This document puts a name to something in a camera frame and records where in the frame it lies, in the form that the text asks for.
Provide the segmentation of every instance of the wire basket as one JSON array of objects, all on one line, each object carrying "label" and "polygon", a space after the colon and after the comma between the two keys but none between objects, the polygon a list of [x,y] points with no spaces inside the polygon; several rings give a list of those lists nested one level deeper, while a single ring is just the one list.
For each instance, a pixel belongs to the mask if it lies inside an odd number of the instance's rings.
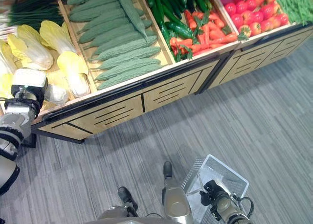
[{"label": "wire basket", "polygon": [[242,198],[248,187],[249,182],[229,168],[223,162],[212,155],[206,158],[196,159],[181,187],[187,195],[194,224],[218,224],[210,212],[210,206],[201,204],[200,191],[205,191],[203,185],[214,179],[220,181],[228,189],[229,193],[236,193]]}]

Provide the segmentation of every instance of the cable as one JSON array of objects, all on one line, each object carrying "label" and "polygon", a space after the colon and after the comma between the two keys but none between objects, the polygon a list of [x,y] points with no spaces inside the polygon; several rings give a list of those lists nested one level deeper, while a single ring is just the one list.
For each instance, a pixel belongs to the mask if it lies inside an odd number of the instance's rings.
[{"label": "cable", "polygon": [[250,206],[249,213],[247,214],[247,217],[250,218],[250,217],[252,216],[253,211],[254,211],[254,203],[253,203],[252,199],[250,199],[249,197],[242,197],[242,198],[239,198],[239,197],[237,197],[237,196],[234,196],[234,199],[235,199],[236,201],[238,201],[238,206],[239,206],[240,210],[242,210],[241,201],[243,201],[243,200],[248,200],[248,201],[250,201],[251,206]]},{"label": "cable", "polygon": [[157,215],[157,216],[159,216],[160,218],[164,218],[164,217],[162,217],[161,215],[159,215],[158,213],[148,213],[148,214],[146,215],[146,217],[148,217],[148,216],[150,216],[150,215]]}]

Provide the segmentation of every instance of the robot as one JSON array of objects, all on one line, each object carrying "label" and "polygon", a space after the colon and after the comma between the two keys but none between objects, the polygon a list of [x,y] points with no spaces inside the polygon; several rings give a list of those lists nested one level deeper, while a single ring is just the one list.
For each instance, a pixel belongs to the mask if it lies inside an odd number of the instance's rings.
[{"label": "robot", "polygon": [[[12,99],[4,99],[5,115],[0,116],[0,196],[6,193],[19,175],[20,169],[14,162],[18,148],[23,140],[31,135],[31,123],[38,116],[44,102],[48,80],[43,72],[35,72],[26,68],[17,71],[13,77]],[[88,224],[192,224],[192,212],[187,197],[181,186],[173,178],[172,164],[165,162],[163,166],[164,189],[162,204],[165,218],[138,217],[138,205],[126,187],[118,189],[122,206],[114,206],[105,211],[101,217]],[[209,181],[200,191],[201,203],[212,205],[211,213],[219,221],[226,224],[253,224],[249,220],[253,212],[253,202],[249,198],[231,196],[214,180]],[[251,209],[245,215],[240,202],[251,201]]]}]

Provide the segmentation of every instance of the gray carpet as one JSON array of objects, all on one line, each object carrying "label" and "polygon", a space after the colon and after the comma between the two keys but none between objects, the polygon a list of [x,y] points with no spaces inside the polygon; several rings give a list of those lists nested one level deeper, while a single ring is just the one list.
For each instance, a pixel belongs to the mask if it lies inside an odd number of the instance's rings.
[{"label": "gray carpet", "polygon": [[312,223],[313,40],[290,57],[191,95],[77,145],[39,137],[22,149],[21,174],[0,198],[8,224],[82,224],[120,204],[162,214],[162,166],[183,181],[212,154],[250,182],[256,224]]}]

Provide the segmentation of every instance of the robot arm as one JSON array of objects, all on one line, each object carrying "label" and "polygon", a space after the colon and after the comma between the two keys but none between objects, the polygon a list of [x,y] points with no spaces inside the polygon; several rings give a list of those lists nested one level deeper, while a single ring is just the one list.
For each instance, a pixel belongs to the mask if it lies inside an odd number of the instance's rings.
[{"label": "robot arm", "polygon": [[18,69],[13,77],[13,99],[5,100],[6,113],[0,116],[0,195],[7,192],[19,174],[14,162],[31,123],[43,105],[48,80],[41,71]]}]

